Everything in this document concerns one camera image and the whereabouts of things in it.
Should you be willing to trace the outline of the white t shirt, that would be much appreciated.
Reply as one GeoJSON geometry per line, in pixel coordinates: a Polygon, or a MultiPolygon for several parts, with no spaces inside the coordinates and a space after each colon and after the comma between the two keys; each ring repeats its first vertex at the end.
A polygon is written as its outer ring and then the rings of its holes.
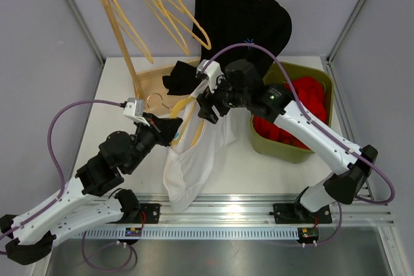
{"type": "Polygon", "coordinates": [[[179,135],[168,147],[163,184],[172,210],[181,212],[201,193],[213,171],[216,157],[237,138],[232,113],[212,124],[198,117],[196,97],[208,86],[203,81],[170,110],[171,118],[182,118],[179,135]]]}

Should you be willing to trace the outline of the red t shirt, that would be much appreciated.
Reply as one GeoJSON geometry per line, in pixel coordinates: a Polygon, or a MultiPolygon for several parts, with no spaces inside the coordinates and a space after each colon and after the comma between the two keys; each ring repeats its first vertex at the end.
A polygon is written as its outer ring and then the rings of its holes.
{"type": "Polygon", "coordinates": [[[322,85],[314,78],[305,76],[292,80],[292,85],[303,106],[322,122],[326,122],[324,107],[325,93],[322,85]]]}
{"type": "Polygon", "coordinates": [[[254,116],[252,123],[256,133],[263,138],[309,150],[309,148],[295,136],[291,135],[287,131],[284,131],[273,123],[266,121],[264,118],[254,116]]]}

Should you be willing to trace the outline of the yellow hanger of orange shirt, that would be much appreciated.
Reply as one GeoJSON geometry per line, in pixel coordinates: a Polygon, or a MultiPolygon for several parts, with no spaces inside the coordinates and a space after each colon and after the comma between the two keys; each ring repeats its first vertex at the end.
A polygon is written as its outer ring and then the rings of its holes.
{"type": "Polygon", "coordinates": [[[119,31],[123,31],[124,34],[127,35],[127,37],[134,43],[134,45],[137,47],[137,49],[143,54],[143,56],[151,63],[153,64],[153,57],[138,34],[138,32],[135,30],[134,26],[131,24],[131,22],[128,20],[126,14],[122,10],[122,7],[119,5],[117,0],[99,0],[102,4],[102,6],[105,9],[105,12],[107,14],[107,17],[110,22],[114,22],[114,25],[116,28],[113,29],[113,32],[116,33],[115,29],[118,29],[119,31]]]}

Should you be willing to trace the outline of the yellow hanger of red shirt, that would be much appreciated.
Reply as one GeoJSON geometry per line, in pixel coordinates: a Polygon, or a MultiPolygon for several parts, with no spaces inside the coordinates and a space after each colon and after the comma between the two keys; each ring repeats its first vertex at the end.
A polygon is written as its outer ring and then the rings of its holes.
{"type": "Polygon", "coordinates": [[[203,29],[203,27],[200,25],[200,23],[196,20],[196,18],[191,14],[187,6],[183,3],[182,0],[166,0],[169,2],[172,6],[174,6],[180,13],[184,14],[186,17],[190,18],[191,22],[193,23],[193,26],[196,26],[196,29],[201,33],[201,35],[197,35],[191,28],[187,27],[179,18],[175,17],[171,12],[167,11],[168,16],[174,20],[174,22],[177,22],[194,40],[196,40],[202,47],[204,47],[207,50],[212,49],[212,43],[210,41],[210,38],[203,29]]]}
{"type": "Polygon", "coordinates": [[[178,30],[176,24],[168,14],[162,0],[143,0],[147,4],[148,8],[152,11],[155,17],[159,20],[160,24],[166,29],[167,33],[172,37],[180,49],[185,55],[190,55],[188,45],[183,38],[182,34],[178,30]]]}

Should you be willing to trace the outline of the yellow hanger of front red shirt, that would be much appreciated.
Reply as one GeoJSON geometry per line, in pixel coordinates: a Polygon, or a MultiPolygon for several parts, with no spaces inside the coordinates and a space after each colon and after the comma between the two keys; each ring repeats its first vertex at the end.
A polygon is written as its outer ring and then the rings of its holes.
{"type": "Polygon", "coordinates": [[[159,20],[160,24],[166,29],[167,33],[172,37],[180,49],[185,55],[190,55],[188,45],[183,38],[182,34],[178,30],[176,24],[168,14],[162,0],[143,0],[147,4],[148,8],[152,11],[155,17],[159,20]]]}

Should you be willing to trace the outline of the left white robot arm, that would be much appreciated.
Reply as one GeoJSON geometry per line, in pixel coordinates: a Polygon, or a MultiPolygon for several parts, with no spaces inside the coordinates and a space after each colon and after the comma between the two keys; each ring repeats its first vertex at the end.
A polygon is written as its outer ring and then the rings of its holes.
{"type": "Polygon", "coordinates": [[[6,256],[21,265],[35,263],[52,249],[79,233],[107,223],[132,223],[140,214],[140,202],[130,189],[122,189],[96,206],[76,211],[124,182],[156,145],[168,147],[182,118],[158,118],[145,113],[136,131],[111,133],[98,154],[77,170],[60,198],[50,198],[25,215],[1,217],[1,231],[10,237],[6,256]]]}

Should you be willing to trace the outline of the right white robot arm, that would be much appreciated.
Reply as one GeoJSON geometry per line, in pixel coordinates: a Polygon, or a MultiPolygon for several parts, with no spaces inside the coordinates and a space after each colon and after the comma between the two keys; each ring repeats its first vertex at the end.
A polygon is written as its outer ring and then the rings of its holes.
{"type": "Polygon", "coordinates": [[[292,203],[274,204],[272,215],[277,224],[310,224],[332,203],[352,204],[378,155],[374,147],[360,147],[334,132],[305,110],[282,84],[265,84],[245,59],[230,63],[224,70],[216,61],[203,60],[196,76],[208,83],[197,96],[200,118],[217,123],[230,109],[246,108],[292,134],[331,168],[327,178],[306,187],[292,203]]]}

